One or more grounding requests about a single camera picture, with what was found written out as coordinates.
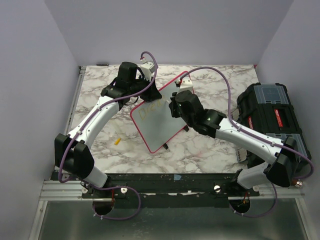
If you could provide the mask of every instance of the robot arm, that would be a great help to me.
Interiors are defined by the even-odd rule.
[[[203,108],[197,95],[192,93],[190,80],[182,80],[176,84],[180,89],[172,95],[172,102],[169,104],[172,117],[182,118],[189,127],[202,135],[234,143],[265,160],[265,163],[258,166],[238,171],[233,180],[234,187],[238,185],[238,187],[250,189],[269,181],[281,187],[291,185],[299,161],[293,153],[275,144],[297,149],[297,143],[293,138],[288,137],[283,142],[281,139],[266,136],[239,123],[235,123],[237,126],[235,127],[225,114]],[[272,144],[257,140],[242,132],[241,129]]]
[[[132,62],[123,62],[117,77],[103,88],[98,102],[84,120],[67,135],[59,134],[55,138],[54,155],[57,167],[60,166],[68,145],[74,141],[66,154],[63,170],[99,188],[106,185],[108,176],[95,167],[90,148],[106,123],[130,100],[126,96],[138,93],[150,84],[152,74],[156,70],[155,63],[144,58],[141,61],[140,67]],[[151,102],[161,99],[162,95],[153,82],[139,97]]]

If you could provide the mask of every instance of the screw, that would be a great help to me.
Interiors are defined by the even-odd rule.
[[[83,194],[86,194],[86,193],[88,192],[88,189],[86,189],[86,188],[83,187],[83,188],[81,189],[81,192],[82,192]]]
[[[127,188],[125,188],[125,187],[122,187],[122,188],[121,188],[121,193],[125,194],[127,191],[128,191]]]
[[[214,189],[214,191],[215,191],[216,193],[220,193],[220,191],[221,191],[221,187],[220,187],[219,185],[215,185],[215,186],[213,187],[213,189]]]
[[[253,191],[255,191],[255,192],[259,192],[259,186],[258,186],[258,185],[253,186],[252,189],[253,189]]]

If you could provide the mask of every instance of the black toolbox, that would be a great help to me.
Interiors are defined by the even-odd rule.
[[[293,137],[297,141],[298,151],[311,159],[286,86],[279,83],[254,83],[236,102],[239,111],[237,122],[270,137],[283,140]],[[246,160],[248,168],[264,162],[251,152],[247,152]],[[308,163],[301,159],[297,172],[306,164]]]

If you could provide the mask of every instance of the metal frame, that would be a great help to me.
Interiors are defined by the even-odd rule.
[[[305,199],[296,198],[295,202],[300,213],[300,217],[306,233],[306,237],[309,240],[318,240],[317,231],[311,219],[311,216],[309,214]]]
[[[81,86],[84,80],[86,72],[86,66],[80,67],[79,77],[76,84],[75,93],[72,100],[72,105],[68,115],[67,124],[65,126],[64,133],[69,132],[74,113],[76,110],[78,98],[80,95]],[[59,181],[44,181],[42,190],[39,197],[38,206],[36,209],[35,217],[33,220],[31,232],[29,235],[29,240],[36,240],[40,236],[41,227],[44,221],[47,204],[49,201],[111,201],[110,198],[82,198],[82,189],[80,181],[70,181],[61,184]],[[295,187],[276,188],[279,199],[295,199],[297,204],[297,209],[301,216],[302,225],[304,226],[306,236],[309,240],[318,240],[316,229],[311,220],[309,211],[307,209],[304,194],[301,193],[300,189]],[[275,194],[271,185],[264,184],[259,186],[260,196],[252,196],[251,199],[273,199]],[[242,199],[242,197],[229,197],[229,200]]]

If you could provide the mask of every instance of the red label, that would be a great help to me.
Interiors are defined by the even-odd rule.
[[[275,116],[276,116],[276,120],[278,122],[278,125],[280,128],[282,128],[284,125],[282,124],[281,117],[279,115],[279,110],[275,109],[274,112],[275,112]]]
[[[251,119],[250,116],[248,117],[248,122],[249,122],[249,127],[250,127],[251,129],[254,129],[254,125],[252,124],[252,119]]]

